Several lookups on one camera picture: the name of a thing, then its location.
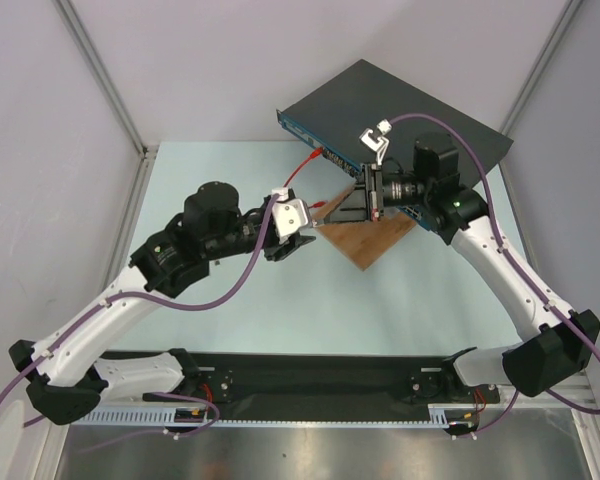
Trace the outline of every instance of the white table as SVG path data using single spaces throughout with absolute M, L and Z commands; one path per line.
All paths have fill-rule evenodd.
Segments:
M 244 212 L 310 153 L 300 142 L 163 143 L 151 174 L 131 250 L 161 230 L 208 181 L 234 185 Z M 351 179 L 318 158 L 293 181 L 308 202 L 328 200 Z M 522 251 L 499 169 L 489 175 L 498 220 Z M 447 355 L 519 341 L 504 308 L 480 276 L 436 235 L 416 228 L 361 272 L 318 239 L 282 262 L 262 257 L 243 289 L 207 312 L 161 308 L 114 348 L 200 352 Z M 178 301 L 203 303 L 225 293 L 248 256 L 222 260 Z

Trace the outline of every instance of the brown wooden panel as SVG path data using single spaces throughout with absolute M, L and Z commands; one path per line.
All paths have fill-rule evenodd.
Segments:
M 351 190 L 343 191 L 314 213 L 313 218 L 324 218 Z M 379 222 L 323 225 L 318 231 L 360 270 L 365 270 L 415 226 L 415 220 L 398 213 L 393 218 L 383 217 Z

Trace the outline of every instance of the wall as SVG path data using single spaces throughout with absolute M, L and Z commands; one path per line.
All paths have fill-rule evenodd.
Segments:
M 585 2 L 512 137 L 506 162 L 540 271 L 600 318 L 600 0 Z
M 137 165 L 52 2 L 0 1 L 0 390 L 8 347 L 100 289 Z M 30 430 L 13 478 L 44 438 Z
M 567 1 L 74 3 L 157 143 L 290 139 L 276 108 L 360 58 L 497 128 Z

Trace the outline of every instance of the metal floor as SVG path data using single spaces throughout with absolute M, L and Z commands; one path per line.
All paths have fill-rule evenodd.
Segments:
M 125 427 L 73 426 L 56 480 L 589 479 L 568 410 L 515 410 L 477 441 L 435 430 L 212 428 L 174 442 Z

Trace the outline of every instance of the table surface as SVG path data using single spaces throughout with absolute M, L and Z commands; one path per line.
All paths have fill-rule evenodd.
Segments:
M 208 181 L 234 185 L 242 211 L 310 153 L 300 142 L 163 143 L 131 242 L 134 251 L 164 228 L 184 200 Z M 489 176 L 502 229 L 522 251 L 499 169 Z M 324 159 L 294 179 L 307 202 L 328 200 L 352 182 Z M 473 268 L 436 235 L 417 227 L 362 272 L 316 234 L 282 262 L 260 258 L 242 290 L 214 310 L 161 308 L 114 348 L 201 352 L 350 355 L 447 355 L 469 346 L 519 341 L 495 295 Z M 247 264 L 241 255 L 212 265 L 211 275 L 178 301 L 204 303 L 224 294 Z

